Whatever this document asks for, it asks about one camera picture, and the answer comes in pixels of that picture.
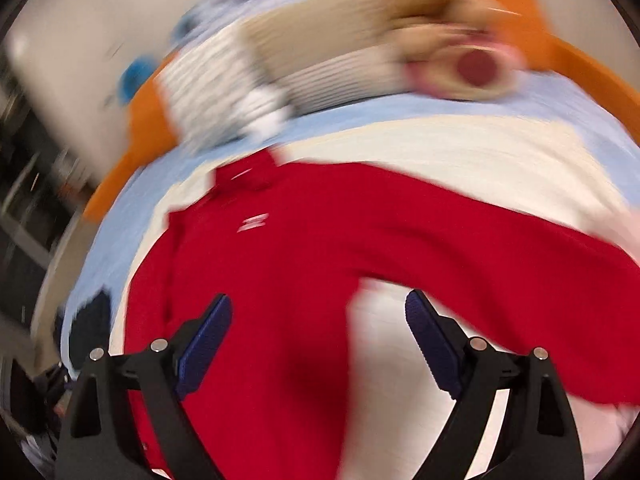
red shirt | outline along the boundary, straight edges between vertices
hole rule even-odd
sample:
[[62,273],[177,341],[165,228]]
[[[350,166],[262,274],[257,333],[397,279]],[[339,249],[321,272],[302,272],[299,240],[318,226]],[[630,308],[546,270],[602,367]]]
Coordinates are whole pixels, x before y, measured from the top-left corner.
[[[336,476],[345,306],[364,277],[421,288],[513,351],[547,348],[577,395],[640,404],[640,268],[619,248],[368,164],[278,166],[263,150],[215,179],[170,214],[135,274],[125,350],[170,337],[229,295],[231,328],[184,402],[228,480]],[[134,416],[162,466],[139,399]]]

